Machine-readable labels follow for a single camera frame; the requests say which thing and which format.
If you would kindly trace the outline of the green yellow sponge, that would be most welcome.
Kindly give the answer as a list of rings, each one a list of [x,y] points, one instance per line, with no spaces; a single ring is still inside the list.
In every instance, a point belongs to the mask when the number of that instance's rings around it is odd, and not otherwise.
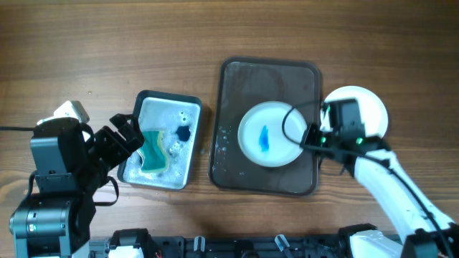
[[[164,132],[150,130],[143,132],[144,144],[138,149],[141,157],[143,173],[162,173],[169,167],[169,157],[166,154],[163,139]]]

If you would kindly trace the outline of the white plate top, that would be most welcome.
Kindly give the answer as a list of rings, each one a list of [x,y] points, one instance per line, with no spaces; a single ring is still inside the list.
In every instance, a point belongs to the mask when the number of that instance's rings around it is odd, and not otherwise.
[[[303,149],[299,142],[308,127],[291,105],[268,101],[248,110],[240,121],[237,141],[240,150],[255,164],[276,168],[293,162]]]

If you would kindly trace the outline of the white plate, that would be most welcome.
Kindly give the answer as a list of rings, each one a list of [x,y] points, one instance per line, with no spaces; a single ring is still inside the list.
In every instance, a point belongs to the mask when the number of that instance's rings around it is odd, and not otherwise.
[[[361,121],[364,124],[366,137],[383,138],[389,126],[389,116],[381,99],[372,91],[354,85],[340,87],[331,92],[323,104],[335,100],[356,99],[359,104]]]
[[[276,168],[293,162],[303,149],[299,142],[308,127],[291,105],[268,101],[248,110],[240,121],[237,141],[240,150],[255,164]]]

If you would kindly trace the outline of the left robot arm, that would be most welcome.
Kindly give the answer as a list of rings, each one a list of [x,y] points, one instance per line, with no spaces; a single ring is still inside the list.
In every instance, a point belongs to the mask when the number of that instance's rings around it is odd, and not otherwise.
[[[93,132],[76,118],[54,118],[36,126],[31,151],[36,170],[29,189],[11,215],[9,230],[16,257],[71,257],[90,240],[97,206],[95,192],[114,183],[109,171],[144,143],[138,118],[117,114]]]

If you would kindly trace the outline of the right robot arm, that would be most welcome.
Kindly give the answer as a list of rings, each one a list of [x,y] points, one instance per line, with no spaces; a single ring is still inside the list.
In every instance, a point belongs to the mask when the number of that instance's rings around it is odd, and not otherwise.
[[[377,201],[399,239],[374,225],[339,230],[341,257],[457,257],[458,224],[416,186],[384,140],[387,109],[379,98],[342,97],[320,105],[321,124],[312,124],[300,146],[340,163]]]

